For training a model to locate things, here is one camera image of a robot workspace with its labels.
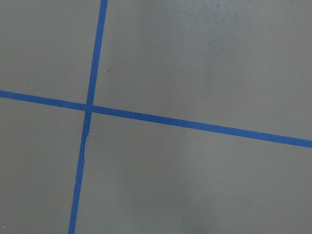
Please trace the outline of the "brown paper table cover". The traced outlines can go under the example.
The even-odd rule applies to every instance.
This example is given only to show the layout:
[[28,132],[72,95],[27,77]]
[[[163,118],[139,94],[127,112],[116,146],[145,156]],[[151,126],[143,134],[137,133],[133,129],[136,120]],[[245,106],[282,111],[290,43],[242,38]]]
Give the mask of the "brown paper table cover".
[[3,234],[309,234],[309,0],[3,0]]

